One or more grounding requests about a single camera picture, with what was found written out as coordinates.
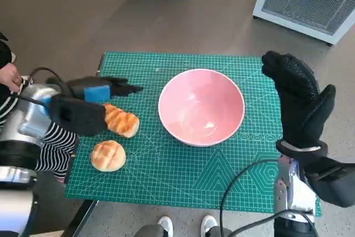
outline bread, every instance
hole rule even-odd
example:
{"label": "bread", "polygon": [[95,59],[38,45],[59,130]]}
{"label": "bread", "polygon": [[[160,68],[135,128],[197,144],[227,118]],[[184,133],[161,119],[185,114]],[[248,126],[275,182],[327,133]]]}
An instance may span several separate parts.
{"label": "bread", "polygon": [[123,137],[133,137],[139,128],[139,119],[132,113],[124,112],[111,104],[104,104],[107,128]]}
{"label": "bread", "polygon": [[126,152],[116,141],[103,141],[95,145],[91,153],[91,163],[101,172],[114,172],[123,167],[126,162]]}

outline pink bowl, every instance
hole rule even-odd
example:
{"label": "pink bowl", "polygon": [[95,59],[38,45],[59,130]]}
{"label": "pink bowl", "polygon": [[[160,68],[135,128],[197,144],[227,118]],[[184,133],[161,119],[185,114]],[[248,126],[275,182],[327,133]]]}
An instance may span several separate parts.
{"label": "pink bowl", "polygon": [[176,139],[208,147],[238,130],[244,118],[244,99],[227,76],[210,69],[192,69],[167,83],[158,110],[163,126]]}

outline grid lines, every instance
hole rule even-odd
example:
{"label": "grid lines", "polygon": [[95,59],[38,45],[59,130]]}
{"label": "grid lines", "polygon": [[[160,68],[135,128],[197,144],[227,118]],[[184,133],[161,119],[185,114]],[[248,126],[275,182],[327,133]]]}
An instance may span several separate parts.
{"label": "grid lines", "polygon": [[[213,147],[179,142],[164,129],[158,115],[164,85],[194,68],[214,69],[230,77],[246,104],[236,134]],[[279,156],[275,148],[282,133],[279,98],[273,81],[261,73],[258,57],[106,52],[100,75],[127,77],[130,84],[144,87],[127,98],[111,100],[136,114],[140,129],[132,139],[111,132],[81,137],[66,189],[69,198],[217,209],[236,173],[257,160]],[[127,162],[117,172],[99,172],[91,165],[90,154],[97,143],[111,139],[124,147]],[[274,163],[254,167],[231,191],[225,209],[273,213],[276,175]]]}

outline bowl rim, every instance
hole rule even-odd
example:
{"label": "bowl rim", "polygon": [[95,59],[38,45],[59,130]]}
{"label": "bowl rim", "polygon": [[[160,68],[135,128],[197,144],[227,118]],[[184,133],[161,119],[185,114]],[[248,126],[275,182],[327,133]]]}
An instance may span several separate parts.
{"label": "bowl rim", "polygon": [[[223,139],[220,139],[218,141],[215,141],[213,143],[190,143],[186,140],[184,140],[183,138],[179,138],[178,136],[176,136],[174,133],[172,133],[171,131],[168,130],[168,128],[165,126],[162,118],[161,118],[161,114],[160,114],[160,106],[161,106],[161,97],[162,95],[164,94],[165,90],[167,89],[167,87],[169,86],[169,84],[171,82],[173,82],[173,80],[175,80],[176,78],[178,78],[179,76],[185,74],[185,73],[188,73],[188,72],[194,72],[194,71],[197,71],[197,70],[204,70],[204,71],[208,71],[208,72],[214,72],[214,73],[217,73],[225,78],[227,78],[227,80],[229,80],[233,85],[234,87],[238,90],[241,98],[242,98],[242,118],[239,122],[239,124],[237,125],[237,127],[235,128],[235,130],[233,130],[233,132],[231,134],[229,134],[226,138],[223,138]],[[230,138],[233,134],[236,133],[236,131],[239,129],[240,125],[242,124],[243,120],[244,120],[244,115],[245,115],[245,102],[244,102],[244,96],[242,94],[242,92],[240,91],[239,87],[236,85],[236,83],[231,79],[229,78],[227,75],[224,75],[223,73],[220,73],[216,70],[213,70],[213,69],[205,69],[205,68],[199,68],[199,69],[189,69],[189,70],[186,70],[184,72],[180,72],[179,74],[175,75],[174,77],[172,77],[168,82],[167,84],[164,86],[164,88],[162,89],[161,93],[160,93],[160,96],[159,96],[159,101],[158,101],[158,113],[159,113],[159,119],[162,123],[162,125],[164,126],[164,128],[174,137],[176,138],[177,140],[185,143],[185,144],[188,144],[188,145],[191,145],[193,147],[211,147],[213,145],[216,145],[216,144],[219,144],[219,143],[222,143],[224,142],[225,140],[227,140],[228,138]]]}

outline floor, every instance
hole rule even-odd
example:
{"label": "floor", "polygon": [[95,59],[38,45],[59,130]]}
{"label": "floor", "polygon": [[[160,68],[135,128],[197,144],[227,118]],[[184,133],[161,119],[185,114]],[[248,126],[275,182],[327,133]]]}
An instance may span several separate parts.
{"label": "floor", "polygon": [[[21,73],[43,65],[65,79],[93,74],[107,50],[292,53],[315,70],[321,87],[337,86],[336,107],[323,140],[331,156],[355,162],[355,28],[329,48],[313,38],[253,20],[254,4],[255,0],[1,0],[0,29],[10,40]],[[64,189],[49,175],[43,176],[37,190],[43,199],[37,232],[65,227],[79,202],[65,199]],[[317,221],[322,237],[354,236],[355,208],[322,207],[324,215]],[[174,236],[199,236],[200,221],[208,213],[218,215],[213,210],[99,203],[80,236],[133,236],[162,215],[173,219]],[[226,212],[225,225],[236,229],[264,216]],[[248,236],[272,236],[272,224],[250,230]]]}

